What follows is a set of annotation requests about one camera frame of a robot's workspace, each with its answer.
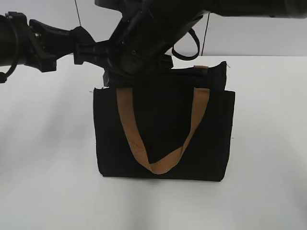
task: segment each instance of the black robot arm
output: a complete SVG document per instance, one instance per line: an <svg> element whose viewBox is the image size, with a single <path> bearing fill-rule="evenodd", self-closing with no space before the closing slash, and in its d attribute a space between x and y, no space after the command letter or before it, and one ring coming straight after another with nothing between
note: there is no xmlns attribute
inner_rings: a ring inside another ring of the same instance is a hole
<svg viewBox="0 0 307 230"><path fill-rule="evenodd" d="M27 24L22 13L0 17L0 73L5 82L16 65L41 72L55 71L57 60L74 54L75 64L90 62L105 68L105 82L137 81L141 76L173 67L165 52L202 16L306 18L307 0L96 0L96 5L122 12L122 20L108 41L96 43L82 28L66 31L36 20Z"/></svg>

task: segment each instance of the bag handle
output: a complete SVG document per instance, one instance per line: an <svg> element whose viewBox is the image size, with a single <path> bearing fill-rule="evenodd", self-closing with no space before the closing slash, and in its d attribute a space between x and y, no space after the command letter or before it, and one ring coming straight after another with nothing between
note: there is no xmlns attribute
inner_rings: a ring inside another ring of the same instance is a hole
<svg viewBox="0 0 307 230"><path fill-rule="evenodd" d="M140 136L133 108L132 88L117 89L118 112L124 132L135 160L154 174L164 174L175 167L189 145L206 112L210 97L209 89L194 88L191 113L191 129L183 146L169 153L156 163L149 163L146 148Z"/></svg>

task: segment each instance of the white surface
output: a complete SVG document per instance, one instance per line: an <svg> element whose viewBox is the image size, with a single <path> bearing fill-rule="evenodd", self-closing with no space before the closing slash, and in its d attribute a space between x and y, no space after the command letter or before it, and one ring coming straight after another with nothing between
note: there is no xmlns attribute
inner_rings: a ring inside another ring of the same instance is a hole
<svg viewBox="0 0 307 230"><path fill-rule="evenodd" d="M204 55L307 56L307 19L210 16Z"/></svg>
<svg viewBox="0 0 307 230"><path fill-rule="evenodd" d="M107 40L121 14L77 0L82 26L96 41ZM203 43L207 15L194 26ZM221 17L211 14L204 55L208 56L307 56L307 19ZM176 44L184 55L196 53L189 35Z"/></svg>
<svg viewBox="0 0 307 230"><path fill-rule="evenodd" d="M1 230L306 230L305 57L227 60L236 91L221 183L103 178L92 115L102 69L18 67L0 85Z"/></svg>
<svg viewBox="0 0 307 230"><path fill-rule="evenodd" d="M82 26L96 41L107 40L121 19L120 12L95 6L94 0L77 0ZM23 12L28 19L63 29L79 25L74 0L1 0L0 14ZM207 16L194 26L203 42ZM211 14L204 55L307 56L307 19L235 18ZM176 44L184 55L196 52L186 35Z"/></svg>
<svg viewBox="0 0 307 230"><path fill-rule="evenodd" d="M8 11L24 13L28 20L71 30L79 25L74 0L1 0L0 14Z"/></svg>

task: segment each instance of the bag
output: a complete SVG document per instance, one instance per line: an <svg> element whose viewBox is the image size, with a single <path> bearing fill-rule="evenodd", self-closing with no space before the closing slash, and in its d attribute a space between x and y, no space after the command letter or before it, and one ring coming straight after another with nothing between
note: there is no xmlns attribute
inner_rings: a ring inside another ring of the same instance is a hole
<svg viewBox="0 0 307 230"><path fill-rule="evenodd" d="M235 103L235 93L224 90L226 62L174 71L162 86L155 85L161 79L157 76L94 90L96 152L103 176L224 178Z"/></svg>

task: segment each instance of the tan leather tab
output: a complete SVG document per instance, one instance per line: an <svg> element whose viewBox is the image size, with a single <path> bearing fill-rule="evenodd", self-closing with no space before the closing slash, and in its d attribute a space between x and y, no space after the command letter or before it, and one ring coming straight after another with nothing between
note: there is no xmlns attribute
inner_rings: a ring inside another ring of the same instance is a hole
<svg viewBox="0 0 307 230"><path fill-rule="evenodd" d="M194 68L209 69L209 67L208 67L208 66L194 66Z"/></svg>
<svg viewBox="0 0 307 230"><path fill-rule="evenodd" d="M146 148L140 136L133 109L133 91L130 88L117 89L118 112L124 132L135 160L154 174L164 174L175 167L189 145L197 127L206 112L210 97L209 89L194 89L191 113L191 129L182 147L169 153L163 159L150 164Z"/></svg>

